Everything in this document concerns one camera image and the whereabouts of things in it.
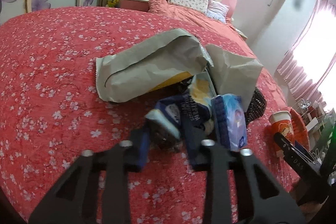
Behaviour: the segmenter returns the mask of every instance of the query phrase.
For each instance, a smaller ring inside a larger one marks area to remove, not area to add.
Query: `gray paper bag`
[[[212,63],[198,39],[183,29],[159,33],[115,55],[96,59],[96,87],[104,101],[126,102],[180,82]]]
[[[262,64],[257,59],[233,54],[214,44],[208,44],[205,48],[214,63],[210,74],[217,93],[241,96],[242,107],[246,112],[263,68]]]

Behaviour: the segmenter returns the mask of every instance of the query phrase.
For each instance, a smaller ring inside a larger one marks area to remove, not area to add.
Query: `plastic bag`
[[[188,80],[186,91],[180,95],[159,100],[145,118],[150,123],[154,142],[161,147],[170,147],[180,138],[181,115],[185,115],[194,127],[207,134],[213,130],[211,98],[216,96],[208,72],[202,72]]]
[[[218,95],[211,100],[217,140],[225,148],[239,151],[247,144],[246,123],[240,96]]]

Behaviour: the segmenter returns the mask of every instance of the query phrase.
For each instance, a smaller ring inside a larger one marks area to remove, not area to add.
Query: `black clip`
[[[58,179],[30,215],[32,224],[96,223],[99,176],[106,171],[102,197],[103,223],[131,223],[127,172],[139,172],[147,162],[149,129],[133,130],[128,140],[107,151],[82,155]]]
[[[302,178],[296,189],[297,204],[301,206],[308,202],[323,203],[329,195],[331,186],[328,177],[320,173],[321,164],[298,150],[281,133],[275,133],[273,138],[283,150],[283,159]]]
[[[236,181],[238,223],[306,223],[295,201],[250,149],[228,151],[187,119],[182,124],[190,164],[195,171],[207,171],[204,224],[232,223],[229,170]]]

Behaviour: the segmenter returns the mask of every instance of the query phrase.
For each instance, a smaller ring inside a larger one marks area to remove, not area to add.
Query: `red blanket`
[[[172,28],[186,29],[204,45],[213,43],[246,55],[229,37],[132,10],[51,9],[1,26],[0,185],[25,219],[82,150],[107,150],[125,139],[131,129],[143,124],[155,102],[165,97],[158,90],[122,104],[101,101],[95,88],[95,58]],[[276,158],[266,129],[268,117],[283,107],[274,99],[281,94],[266,73],[257,86],[268,105],[265,115],[250,123],[248,144],[289,190],[297,176]],[[191,170],[184,150],[152,149],[144,171],[129,175],[132,223],[201,223],[204,190],[205,174]],[[233,183],[231,199],[236,220]]]

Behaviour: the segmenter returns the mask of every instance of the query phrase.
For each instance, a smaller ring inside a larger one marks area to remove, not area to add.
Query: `mug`
[[[274,135],[277,132],[280,132],[292,144],[295,143],[291,115],[288,111],[275,112],[269,117],[268,120],[271,123],[272,135]],[[276,150],[277,157],[284,156],[283,151],[276,143],[274,143],[274,148]]]

